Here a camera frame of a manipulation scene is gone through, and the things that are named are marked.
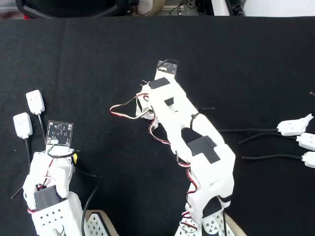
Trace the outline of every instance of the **black cable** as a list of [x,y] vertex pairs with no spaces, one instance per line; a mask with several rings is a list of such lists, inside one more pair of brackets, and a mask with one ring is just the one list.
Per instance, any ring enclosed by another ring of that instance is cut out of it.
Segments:
[[273,155],[266,155],[266,156],[242,156],[242,159],[244,159],[244,160],[261,160],[261,159],[268,159],[268,158],[274,158],[274,157],[288,157],[288,158],[294,158],[294,159],[302,160],[301,156],[290,155],[290,154],[273,154]]
[[28,153],[28,165],[29,165],[29,173],[30,173],[30,169],[31,169],[31,151],[30,151],[30,144],[29,144],[29,139],[24,139],[25,141],[25,146],[26,146],[26,150]]
[[64,233],[64,226],[63,226],[63,230],[61,231],[61,233],[60,233],[60,234],[62,235],[63,233]]
[[219,129],[220,133],[241,133],[241,132],[274,132],[278,129],[262,129],[262,128],[248,128],[248,129]]
[[224,236],[227,235],[227,232],[226,232],[226,218],[225,218],[225,210],[223,209],[222,211],[222,215],[223,215],[223,224],[224,224]]
[[37,116],[38,116],[39,123],[40,123],[41,133],[42,133],[43,138],[44,138],[44,144],[46,144],[46,132],[44,129],[43,121],[41,120],[40,114],[38,114]]
[[50,154],[50,151],[54,148],[54,146],[56,145],[53,145],[51,148],[48,149],[47,151],[47,155],[52,157],[52,158],[66,158],[66,157],[71,157],[73,156],[75,153],[77,153],[79,150],[73,150],[71,153],[69,154],[66,154],[66,155],[62,155],[62,156],[58,156],[58,155],[52,155]]
[[90,201],[92,200],[92,198],[94,197],[95,193],[97,192],[97,190],[99,189],[99,187],[101,186],[102,182],[103,182],[103,178],[100,177],[100,176],[95,176],[95,177],[98,177],[100,178],[97,186],[95,187],[95,189],[92,191],[92,193],[90,194],[87,202],[85,203],[85,206],[84,206],[84,209],[83,209],[83,214],[82,214],[82,219],[81,219],[81,231],[82,231],[82,236],[85,236],[85,232],[84,232],[84,219],[85,219],[85,215],[87,213],[87,210],[88,210],[88,207],[89,207],[89,204],[90,204]]
[[[25,146],[28,154],[28,166],[29,166],[29,173],[31,169],[31,149],[30,149],[30,144],[29,144],[29,139],[24,139],[25,141]],[[20,187],[12,196],[11,199],[14,199],[16,195],[18,195],[22,191],[23,187]]]
[[190,120],[190,128],[192,129],[192,123],[193,123],[193,120],[200,114],[200,112],[198,112],[197,114],[195,115],[191,115],[191,120]]
[[275,136],[279,136],[279,137],[283,137],[283,138],[287,138],[287,139],[293,139],[293,140],[296,140],[295,137],[292,137],[292,136],[283,136],[282,134],[280,133],[259,133],[259,134],[255,134],[253,136],[250,136],[249,138],[246,138],[246,139],[243,139],[241,141],[238,141],[237,143],[238,144],[243,144],[243,143],[246,143],[250,140],[253,140],[253,139],[256,139],[256,138],[259,138],[261,136],[265,136],[265,135],[275,135]]

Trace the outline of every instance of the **white connector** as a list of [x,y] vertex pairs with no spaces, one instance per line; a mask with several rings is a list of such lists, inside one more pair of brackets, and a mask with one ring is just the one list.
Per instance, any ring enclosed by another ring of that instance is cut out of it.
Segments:
[[33,114],[39,115],[45,110],[43,97],[39,90],[28,92],[26,94],[26,99],[28,101],[30,111]]
[[306,127],[313,118],[312,114],[308,114],[304,118],[281,121],[277,126],[278,132],[283,136],[300,135],[306,131]]
[[15,115],[13,117],[15,131],[21,139],[27,139],[33,134],[31,118],[26,112]]
[[315,151],[315,135],[309,133],[303,133],[296,137],[296,141],[299,142],[299,146]]
[[308,151],[302,156],[302,161],[308,167],[315,168],[315,152]]

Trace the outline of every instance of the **black table surface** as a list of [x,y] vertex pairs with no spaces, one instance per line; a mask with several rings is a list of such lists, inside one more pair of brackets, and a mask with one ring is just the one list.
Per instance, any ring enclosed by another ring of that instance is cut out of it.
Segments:
[[[2,235],[35,235],[22,195],[26,149],[12,117],[29,112],[39,89],[48,120],[73,122],[79,165],[104,183],[90,209],[102,209],[118,233],[174,235],[189,186],[170,148],[144,120],[111,116],[111,105],[152,80],[159,59],[180,62],[178,82],[216,128],[275,128],[314,110],[315,18],[152,17],[0,22],[0,225]],[[31,115],[33,151],[44,149]],[[315,132],[315,121],[308,132]],[[315,170],[285,158],[248,162],[242,155],[307,152],[297,142],[223,134],[236,153],[227,213],[249,236],[312,235]],[[75,174],[70,189],[85,204],[94,179]]]

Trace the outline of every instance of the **circuit board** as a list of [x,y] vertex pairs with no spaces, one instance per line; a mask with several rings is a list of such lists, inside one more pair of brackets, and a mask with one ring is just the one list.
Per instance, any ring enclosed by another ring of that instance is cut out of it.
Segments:
[[48,121],[46,144],[70,146],[73,123],[62,121]]

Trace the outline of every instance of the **metal bracket with holes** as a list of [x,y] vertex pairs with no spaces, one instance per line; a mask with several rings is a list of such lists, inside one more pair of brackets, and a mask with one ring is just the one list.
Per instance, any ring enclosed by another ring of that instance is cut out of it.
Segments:
[[106,225],[98,213],[91,214],[86,223],[86,231],[90,236],[110,236]]
[[[183,218],[181,222],[186,222],[195,226],[195,222],[192,219]],[[187,225],[179,226],[175,236],[224,236],[223,215],[222,212],[217,212],[202,219],[202,228],[199,227],[195,230]],[[226,234],[228,236],[235,236],[228,224],[226,224]]]

